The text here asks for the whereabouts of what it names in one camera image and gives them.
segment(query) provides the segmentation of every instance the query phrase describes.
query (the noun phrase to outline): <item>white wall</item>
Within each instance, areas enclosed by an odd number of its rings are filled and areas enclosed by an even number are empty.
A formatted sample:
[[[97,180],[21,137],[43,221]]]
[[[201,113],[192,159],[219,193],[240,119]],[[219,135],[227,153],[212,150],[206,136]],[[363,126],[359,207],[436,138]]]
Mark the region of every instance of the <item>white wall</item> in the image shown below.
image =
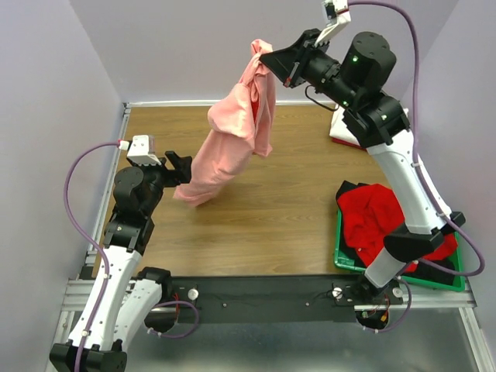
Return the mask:
[[[282,48],[303,30],[324,26],[320,0],[71,2],[126,102],[222,98],[250,60],[252,40],[262,38]],[[420,25],[424,56],[457,0],[389,2],[407,9]],[[352,20],[329,53],[341,60],[358,32],[383,34],[398,57],[387,90],[401,97],[413,66],[404,20],[388,9],[370,6],[354,7]],[[305,100],[301,88],[292,91],[282,86],[277,98]]]
[[[460,0],[421,66],[419,124],[429,173],[451,207],[464,212],[466,230],[487,259],[486,271],[470,283],[496,359],[495,19],[494,0]],[[477,258],[463,248],[474,269]]]
[[[65,174],[82,150],[116,136],[122,105],[67,0],[3,1],[0,45],[0,370],[40,372],[87,246],[64,212]],[[108,150],[90,161],[71,189],[86,227]]]

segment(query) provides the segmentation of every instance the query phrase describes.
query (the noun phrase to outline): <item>wooden surface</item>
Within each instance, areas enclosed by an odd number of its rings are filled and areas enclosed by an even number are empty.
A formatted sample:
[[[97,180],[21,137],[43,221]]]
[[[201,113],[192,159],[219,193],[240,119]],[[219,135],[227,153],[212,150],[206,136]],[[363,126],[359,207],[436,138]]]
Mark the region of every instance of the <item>wooden surface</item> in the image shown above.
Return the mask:
[[[207,111],[133,108],[126,138],[153,134],[158,156],[166,150],[194,156],[209,131]],[[339,272],[336,191],[343,180],[387,183],[364,151],[331,142],[330,120],[331,112],[317,106],[278,106],[272,154],[253,157],[216,199],[191,208],[166,189],[140,268],[173,275]],[[124,156],[119,169],[128,166]]]

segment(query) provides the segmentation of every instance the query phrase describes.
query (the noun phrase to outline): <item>green plastic basket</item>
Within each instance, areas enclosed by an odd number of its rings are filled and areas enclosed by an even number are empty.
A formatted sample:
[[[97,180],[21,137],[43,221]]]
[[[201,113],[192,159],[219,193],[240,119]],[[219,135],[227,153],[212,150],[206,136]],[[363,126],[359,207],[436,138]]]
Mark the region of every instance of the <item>green plastic basket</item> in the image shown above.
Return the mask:
[[[341,239],[341,224],[343,223],[343,214],[338,208],[338,223],[336,227],[336,248],[334,249],[334,264],[341,268],[351,271],[365,271],[363,267],[355,266],[355,260],[349,258],[344,252],[339,250],[339,241]],[[455,232],[455,239],[458,241],[458,233]],[[455,270],[463,271],[462,259],[460,256],[460,248],[456,248],[455,253],[453,253],[449,260],[453,263]],[[423,279],[418,279],[417,277],[409,277],[408,274],[402,275],[402,277],[411,284],[423,285],[425,287],[446,289],[449,291],[461,292],[465,289],[465,277],[460,275],[455,276],[453,285],[440,284],[435,281],[425,281]]]

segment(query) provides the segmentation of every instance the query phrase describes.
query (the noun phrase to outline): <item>screw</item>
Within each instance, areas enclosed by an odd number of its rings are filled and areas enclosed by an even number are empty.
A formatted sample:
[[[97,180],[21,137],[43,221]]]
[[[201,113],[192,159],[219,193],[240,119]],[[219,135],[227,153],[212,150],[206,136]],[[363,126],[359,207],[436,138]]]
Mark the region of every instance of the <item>screw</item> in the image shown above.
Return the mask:
[[[336,300],[340,300],[341,298],[343,298],[343,290],[339,287],[336,287],[332,290],[332,296],[336,299]]]
[[[397,298],[402,298],[403,297],[403,291],[398,287],[393,288],[393,295]]]
[[[188,298],[192,301],[196,300],[198,298],[198,291],[195,288],[192,288],[188,291]]]

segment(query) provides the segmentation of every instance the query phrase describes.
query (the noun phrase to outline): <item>pink cloth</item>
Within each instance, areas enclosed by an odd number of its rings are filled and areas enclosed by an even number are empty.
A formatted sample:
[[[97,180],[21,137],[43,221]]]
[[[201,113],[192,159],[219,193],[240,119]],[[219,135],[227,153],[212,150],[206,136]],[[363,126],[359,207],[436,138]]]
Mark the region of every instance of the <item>pink cloth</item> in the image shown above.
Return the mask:
[[[271,51],[272,46],[263,40],[251,43],[253,57],[239,83],[208,111],[212,130],[193,159],[191,182],[178,186],[174,198],[191,206],[200,205],[244,171],[253,153],[266,157],[272,151],[269,141],[276,105],[275,81],[260,62],[260,55]]]

